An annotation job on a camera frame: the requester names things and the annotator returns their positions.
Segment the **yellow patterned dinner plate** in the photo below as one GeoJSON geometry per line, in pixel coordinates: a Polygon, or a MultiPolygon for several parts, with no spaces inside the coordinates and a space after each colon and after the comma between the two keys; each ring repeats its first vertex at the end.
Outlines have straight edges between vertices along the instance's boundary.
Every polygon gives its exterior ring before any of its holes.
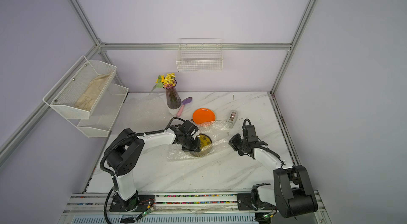
{"type": "Polygon", "coordinates": [[[209,154],[213,147],[213,141],[205,134],[199,134],[197,137],[200,140],[200,152],[191,152],[194,157],[203,157],[209,154]]]}

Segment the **clear bubble wrap sheet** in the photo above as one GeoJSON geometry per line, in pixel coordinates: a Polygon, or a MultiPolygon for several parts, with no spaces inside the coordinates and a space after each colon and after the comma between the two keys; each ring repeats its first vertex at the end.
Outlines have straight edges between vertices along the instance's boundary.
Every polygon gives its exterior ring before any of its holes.
{"type": "Polygon", "coordinates": [[[119,133],[127,128],[137,133],[161,130],[172,117],[166,103],[157,94],[132,98],[122,105],[113,131],[119,133]]]}
{"type": "Polygon", "coordinates": [[[198,159],[209,157],[211,155],[220,153],[229,149],[229,140],[232,138],[231,129],[225,120],[216,120],[211,125],[197,125],[198,133],[205,134],[213,141],[213,147],[209,154],[203,157],[194,157],[190,153],[182,151],[178,145],[171,145],[167,155],[167,160],[170,162],[177,162],[182,160],[198,159]]]}

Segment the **white tape dispenser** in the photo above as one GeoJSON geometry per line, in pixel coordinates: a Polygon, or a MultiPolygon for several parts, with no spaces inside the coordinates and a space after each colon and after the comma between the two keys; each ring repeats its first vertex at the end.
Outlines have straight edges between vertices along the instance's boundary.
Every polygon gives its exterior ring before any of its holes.
{"type": "Polygon", "coordinates": [[[237,117],[238,117],[238,112],[235,110],[232,110],[227,119],[227,123],[231,129],[234,127],[234,125],[237,121],[237,117]]]}

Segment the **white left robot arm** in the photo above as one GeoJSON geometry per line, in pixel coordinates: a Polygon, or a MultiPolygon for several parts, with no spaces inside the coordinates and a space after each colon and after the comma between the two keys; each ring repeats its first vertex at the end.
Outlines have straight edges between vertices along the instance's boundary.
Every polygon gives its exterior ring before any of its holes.
{"type": "Polygon", "coordinates": [[[181,145],[184,152],[199,153],[198,127],[189,120],[170,119],[164,129],[137,133],[127,128],[107,147],[99,167],[112,178],[115,202],[125,211],[135,211],[141,205],[132,170],[143,150],[162,145],[181,145]]]}

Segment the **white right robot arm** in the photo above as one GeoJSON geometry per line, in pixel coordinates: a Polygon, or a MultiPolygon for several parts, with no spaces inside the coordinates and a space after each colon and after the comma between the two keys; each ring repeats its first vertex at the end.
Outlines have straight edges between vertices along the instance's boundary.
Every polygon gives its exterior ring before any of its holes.
{"type": "Polygon", "coordinates": [[[273,176],[272,183],[260,183],[249,194],[237,196],[240,210],[268,210],[271,207],[284,218],[317,212],[316,199],[307,169],[303,165],[289,166],[282,157],[269,149],[257,136],[255,126],[246,118],[242,135],[236,134],[229,145],[240,156],[249,156],[263,165],[273,176]]]}

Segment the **orange dinner plate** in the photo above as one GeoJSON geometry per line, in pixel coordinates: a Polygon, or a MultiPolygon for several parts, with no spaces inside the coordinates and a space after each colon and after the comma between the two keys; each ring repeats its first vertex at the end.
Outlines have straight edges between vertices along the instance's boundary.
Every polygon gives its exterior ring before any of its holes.
{"type": "Polygon", "coordinates": [[[208,126],[216,120],[216,115],[211,109],[200,108],[193,113],[192,120],[195,124],[208,126]]]}

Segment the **yellow artificial flowers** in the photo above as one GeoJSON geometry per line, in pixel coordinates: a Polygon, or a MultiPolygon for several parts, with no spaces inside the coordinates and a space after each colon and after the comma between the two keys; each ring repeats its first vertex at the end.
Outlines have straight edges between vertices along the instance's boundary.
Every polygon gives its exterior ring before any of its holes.
{"type": "Polygon", "coordinates": [[[176,75],[174,73],[167,73],[166,75],[159,75],[155,85],[153,86],[150,94],[157,88],[163,88],[166,90],[166,93],[175,95],[176,90],[176,75]]]}

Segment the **beige cloth in shelf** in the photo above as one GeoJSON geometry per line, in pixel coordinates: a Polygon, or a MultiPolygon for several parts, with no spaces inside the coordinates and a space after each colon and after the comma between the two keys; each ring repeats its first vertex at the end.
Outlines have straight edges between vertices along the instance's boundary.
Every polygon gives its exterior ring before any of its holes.
{"type": "Polygon", "coordinates": [[[92,107],[96,103],[99,95],[110,79],[112,73],[98,75],[88,85],[85,92],[76,101],[74,107],[77,109],[91,111],[92,107]]]}

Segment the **white mesh two-tier shelf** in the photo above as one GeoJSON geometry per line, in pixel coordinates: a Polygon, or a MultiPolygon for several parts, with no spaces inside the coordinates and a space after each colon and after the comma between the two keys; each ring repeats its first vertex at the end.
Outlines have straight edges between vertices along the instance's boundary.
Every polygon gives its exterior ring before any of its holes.
{"type": "Polygon", "coordinates": [[[116,66],[83,56],[43,102],[88,138],[106,138],[128,94],[114,82],[116,73],[116,66]]]}

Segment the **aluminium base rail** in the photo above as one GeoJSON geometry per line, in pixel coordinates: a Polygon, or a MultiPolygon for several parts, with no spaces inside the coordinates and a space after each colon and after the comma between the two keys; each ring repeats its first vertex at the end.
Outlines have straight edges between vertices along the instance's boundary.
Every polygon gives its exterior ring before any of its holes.
{"type": "Polygon", "coordinates": [[[255,208],[251,195],[237,192],[141,193],[135,211],[127,212],[114,194],[73,194],[60,224],[329,224],[318,193],[318,210],[284,218],[277,207],[255,208]]]}

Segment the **aluminium frame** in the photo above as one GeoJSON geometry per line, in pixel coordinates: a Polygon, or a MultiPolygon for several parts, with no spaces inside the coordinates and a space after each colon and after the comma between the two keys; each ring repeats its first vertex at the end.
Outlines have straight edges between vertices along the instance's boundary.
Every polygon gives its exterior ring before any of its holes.
{"type": "Polygon", "coordinates": [[[91,39],[64,0],[1,0],[1,145],[90,46],[114,51],[293,46],[305,0],[119,0],[91,39]]]}

